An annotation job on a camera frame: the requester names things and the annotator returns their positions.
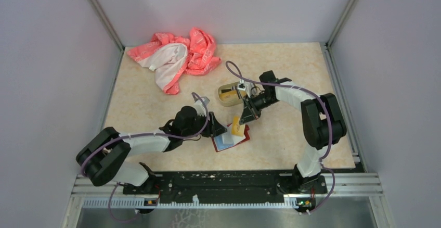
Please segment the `red card holder wallet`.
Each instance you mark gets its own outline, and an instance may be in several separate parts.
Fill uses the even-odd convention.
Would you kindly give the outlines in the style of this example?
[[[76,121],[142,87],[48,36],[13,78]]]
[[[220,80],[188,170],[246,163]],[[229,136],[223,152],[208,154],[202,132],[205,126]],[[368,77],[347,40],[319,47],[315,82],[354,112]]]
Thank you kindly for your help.
[[[241,143],[244,143],[250,139],[250,136],[248,134],[248,132],[249,132],[248,125],[245,125],[243,136],[232,135],[230,126],[231,126],[231,124],[228,124],[226,126],[228,129],[228,131],[226,133],[223,133],[222,135],[219,135],[219,136],[212,138],[212,143],[214,145],[216,152],[220,152],[223,150],[233,148],[233,147],[235,147]]]

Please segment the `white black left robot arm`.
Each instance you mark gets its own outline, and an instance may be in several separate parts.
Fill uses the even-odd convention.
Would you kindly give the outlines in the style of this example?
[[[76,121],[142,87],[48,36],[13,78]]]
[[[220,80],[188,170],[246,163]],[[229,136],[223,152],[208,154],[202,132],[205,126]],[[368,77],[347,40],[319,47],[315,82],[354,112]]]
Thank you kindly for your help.
[[[156,180],[144,164],[126,158],[145,153],[172,151],[193,137],[215,138],[228,131],[212,111],[203,106],[183,106],[164,126],[150,133],[123,134],[113,127],[104,128],[76,156],[81,173],[94,186],[111,181],[134,185],[142,193],[151,193]]]

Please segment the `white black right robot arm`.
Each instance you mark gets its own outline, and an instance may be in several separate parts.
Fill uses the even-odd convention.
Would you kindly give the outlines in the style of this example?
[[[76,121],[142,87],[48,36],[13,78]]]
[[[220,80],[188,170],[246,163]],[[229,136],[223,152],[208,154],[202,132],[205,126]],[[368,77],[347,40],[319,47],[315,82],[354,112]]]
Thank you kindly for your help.
[[[253,94],[256,84],[263,90]],[[294,166],[292,186],[305,193],[316,184],[323,160],[329,155],[332,145],[347,133],[339,103],[332,93],[317,95],[292,82],[277,79],[273,71],[266,71],[259,81],[240,79],[238,90],[246,93],[239,123],[246,124],[261,117],[262,110],[277,102],[285,102],[301,112],[303,134],[307,146],[300,161]]]

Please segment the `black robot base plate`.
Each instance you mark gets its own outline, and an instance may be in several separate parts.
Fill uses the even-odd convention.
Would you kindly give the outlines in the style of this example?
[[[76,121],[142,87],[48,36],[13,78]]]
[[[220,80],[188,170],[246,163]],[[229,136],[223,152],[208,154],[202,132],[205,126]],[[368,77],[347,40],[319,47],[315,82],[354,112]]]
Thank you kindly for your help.
[[[283,202],[285,194],[327,194],[330,184],[320,175],[316,184],[299,192],[292,184],[291,170],[170,171],[157,172],[142,186],[123,185],[124,195],[159,195],[160,203],[189,203],[194,195],[203,204]]]

